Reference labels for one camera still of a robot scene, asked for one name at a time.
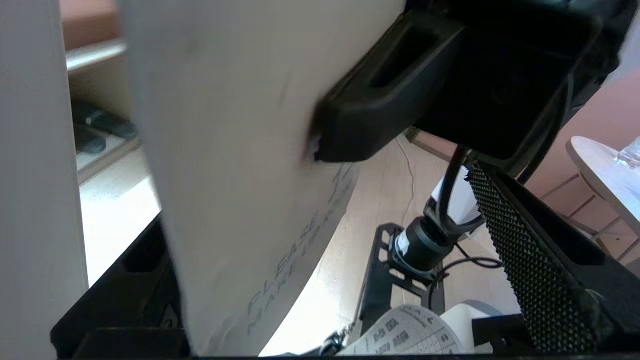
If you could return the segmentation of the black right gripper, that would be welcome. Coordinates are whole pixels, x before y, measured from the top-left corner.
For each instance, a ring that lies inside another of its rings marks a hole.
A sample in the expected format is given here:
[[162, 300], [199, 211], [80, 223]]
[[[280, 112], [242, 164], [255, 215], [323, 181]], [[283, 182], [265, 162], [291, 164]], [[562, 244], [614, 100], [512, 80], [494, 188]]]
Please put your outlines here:
[[637, 0], [407, 0], [464, 25], [442, 89], [403, 127], [529, 176], [560, 129], [620, 65]]

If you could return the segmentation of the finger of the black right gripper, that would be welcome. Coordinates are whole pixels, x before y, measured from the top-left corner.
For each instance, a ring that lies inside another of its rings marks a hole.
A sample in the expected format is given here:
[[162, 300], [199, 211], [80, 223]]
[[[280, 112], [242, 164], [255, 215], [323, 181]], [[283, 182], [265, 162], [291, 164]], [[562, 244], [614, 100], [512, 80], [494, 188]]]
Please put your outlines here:
[[425, 116], [449, 76], [465, 29], [461, 22], [414, 10], [398, 16], [318, 101], [314, 160], [365, 161]]

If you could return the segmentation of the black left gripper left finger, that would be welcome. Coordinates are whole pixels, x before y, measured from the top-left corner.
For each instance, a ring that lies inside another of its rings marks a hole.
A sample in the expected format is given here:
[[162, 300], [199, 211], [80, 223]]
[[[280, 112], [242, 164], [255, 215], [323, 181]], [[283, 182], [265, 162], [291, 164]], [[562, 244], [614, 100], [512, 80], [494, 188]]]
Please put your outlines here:
[[157, 215], [50, 331], [58, 358], [189, 358], [181, 295]]

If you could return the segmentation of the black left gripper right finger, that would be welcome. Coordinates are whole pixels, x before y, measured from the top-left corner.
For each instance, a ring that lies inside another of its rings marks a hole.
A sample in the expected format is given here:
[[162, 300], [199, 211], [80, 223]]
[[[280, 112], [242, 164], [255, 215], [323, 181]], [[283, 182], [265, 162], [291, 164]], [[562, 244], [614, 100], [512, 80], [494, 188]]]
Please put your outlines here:
[[542, 353], [637, 353], [639, 278], [498, 168], [467, 175], [526, 329]]

